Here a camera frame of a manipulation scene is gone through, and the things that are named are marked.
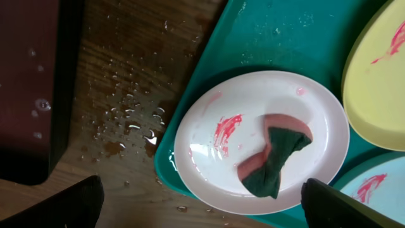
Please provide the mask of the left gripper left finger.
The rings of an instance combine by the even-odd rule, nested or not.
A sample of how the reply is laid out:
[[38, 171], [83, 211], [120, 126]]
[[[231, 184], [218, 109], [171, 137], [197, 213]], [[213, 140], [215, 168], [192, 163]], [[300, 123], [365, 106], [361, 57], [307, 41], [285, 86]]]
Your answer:
[[101, 178], [92, 175], [1, 221], [1, 227], [95, 227], [104, 203]]

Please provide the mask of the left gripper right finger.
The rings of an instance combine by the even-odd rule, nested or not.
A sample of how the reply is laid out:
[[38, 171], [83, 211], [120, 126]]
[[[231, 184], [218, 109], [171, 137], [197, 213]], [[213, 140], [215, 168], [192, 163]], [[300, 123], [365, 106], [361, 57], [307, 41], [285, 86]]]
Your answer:
[[318, 179], [310, 178], [302, 185], [301, 205], [309, 228], [404, 228]]

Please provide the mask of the white plastic plate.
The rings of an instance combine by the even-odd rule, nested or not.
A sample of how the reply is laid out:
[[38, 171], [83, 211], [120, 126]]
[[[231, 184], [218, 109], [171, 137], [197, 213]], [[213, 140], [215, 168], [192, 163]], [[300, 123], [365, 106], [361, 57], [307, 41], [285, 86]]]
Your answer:
[[[255, 197], [237, 177], [238, 165], [265, 146], [266, 114], [299, 119], [313, 135], [282, 167], [277, 198]], [[326, 87], [296, 73], [260, 71], [214, 86], [190, 107], [175, 136], [174, 159], [186, 187], [209, 206], [264, 215], [297, 206], [309, 178], [329, 183], [346, 158], [349, 139], [343, 107]]]

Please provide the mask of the yellow-green plastic plate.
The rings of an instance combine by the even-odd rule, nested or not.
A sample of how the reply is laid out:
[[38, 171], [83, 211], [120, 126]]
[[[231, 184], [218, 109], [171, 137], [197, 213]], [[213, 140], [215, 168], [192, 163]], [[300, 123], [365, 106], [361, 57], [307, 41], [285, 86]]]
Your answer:
[[404, 0], [387, 1], [360, 33], [342, 75], [342, 101], [365, 141], [404, 151]]

